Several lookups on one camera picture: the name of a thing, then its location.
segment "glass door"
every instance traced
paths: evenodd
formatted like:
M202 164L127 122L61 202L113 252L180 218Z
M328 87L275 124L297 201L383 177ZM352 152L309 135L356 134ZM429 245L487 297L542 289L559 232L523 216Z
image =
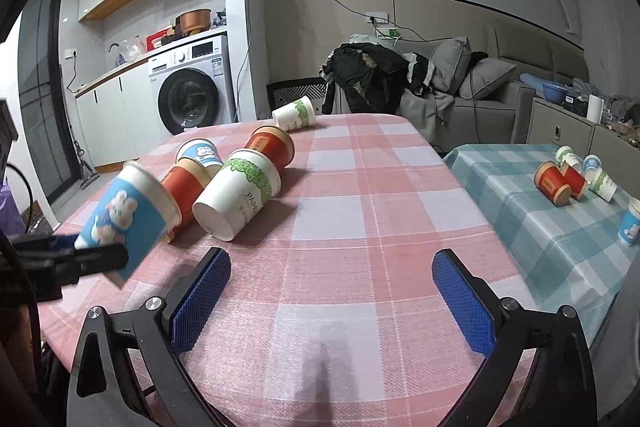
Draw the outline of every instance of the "glass door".
M81 177L66 121L58 61L61 0L29 0L18 37L18 92L24 133L49 203Z

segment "black box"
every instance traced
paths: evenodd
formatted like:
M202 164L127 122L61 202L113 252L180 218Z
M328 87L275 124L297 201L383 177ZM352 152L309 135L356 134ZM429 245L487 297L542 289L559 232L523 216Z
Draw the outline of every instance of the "black box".
M564 97L564 103L562 104L562 107L564 107L567 111L571 111L572 113L584 118L587 117L588 106L589 99L583 96L566 95Z

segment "pink checkered tablecloth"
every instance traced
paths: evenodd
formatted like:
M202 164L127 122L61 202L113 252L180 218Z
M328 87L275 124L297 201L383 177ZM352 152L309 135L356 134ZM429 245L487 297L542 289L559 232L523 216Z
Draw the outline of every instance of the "pink checkered tablecloth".
M212 139L226 157L256 126L194 130L140 162L161 178L189 136ZM62 301L40 306L44 335L66 367L92 305L136 309L220 246L231 256L231 279L181 360L236 425L438 424L482 357L468 349L431 279L434 253L452 248L498 296L531 308L523 280L476 204L406 120L322 116L292 137L296 156L280 194L232 243L196 224L174 244L157 245L124 288L87 277ZM60 232L81 230L100 194ZM133 360L145 387L142 357ZM508 417L529 363L523 357L494 423Z

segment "washing machine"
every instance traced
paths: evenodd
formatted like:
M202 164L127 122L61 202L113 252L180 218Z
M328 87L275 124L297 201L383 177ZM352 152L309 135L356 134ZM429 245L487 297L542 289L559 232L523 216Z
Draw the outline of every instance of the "washing machine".
M193 127L236 120L226 36L192 42L149 59L158 142Z

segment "power outlet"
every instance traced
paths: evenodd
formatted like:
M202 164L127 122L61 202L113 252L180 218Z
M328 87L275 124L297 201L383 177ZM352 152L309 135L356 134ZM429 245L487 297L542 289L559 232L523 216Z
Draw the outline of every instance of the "power outlet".
M366 12L367 22L371 24L371 18L376 21L377 25L385 25L389 23L389 14L384 12Z

